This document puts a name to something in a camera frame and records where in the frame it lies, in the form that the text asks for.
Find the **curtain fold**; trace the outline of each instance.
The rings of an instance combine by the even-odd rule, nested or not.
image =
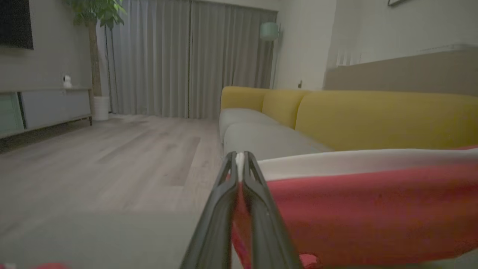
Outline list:
[[[277,12],[191,3],[189,116],[216,119],[225,86],[269,88],[273,42],[260,39]]]
[[[277,12],[190,0],[124,0],[107,34],[111,108],[119,114],[219,116],[225,86],[268,88]]]

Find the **beige partition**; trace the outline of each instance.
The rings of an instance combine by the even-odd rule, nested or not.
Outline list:
[[[478,96],[478,48],[328,70],[326,90],[389,90]]]

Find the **wooden floor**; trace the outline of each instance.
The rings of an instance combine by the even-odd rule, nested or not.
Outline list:
[[[217,121],[113,116],[65,128],[3,141],[0,240],[69,211],[200,212],[221,165]]]

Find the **gray seat cushion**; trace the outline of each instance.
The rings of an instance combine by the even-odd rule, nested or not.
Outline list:
[[[250,151],[257,160],[333,151],[279,124],[235,123],[224,135],[224,155]]]
[[[219,116],[219,133],[221,142],[224,142],[224,134],[226,130],[234,123],[262,123],[262,124],[279,124],[269,116],[259,111],[245,108],[228,108],[221,111]]]

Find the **red object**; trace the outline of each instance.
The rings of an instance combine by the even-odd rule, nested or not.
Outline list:
[[[420,263],[478,247],[478,164],[285,179],[268,187],[297,251],[316,256],[317,267]],[[250,268],[242,186],[232,241]]]
[[[68,269],[68,267],[61,263],[45,263],[36,269]]]

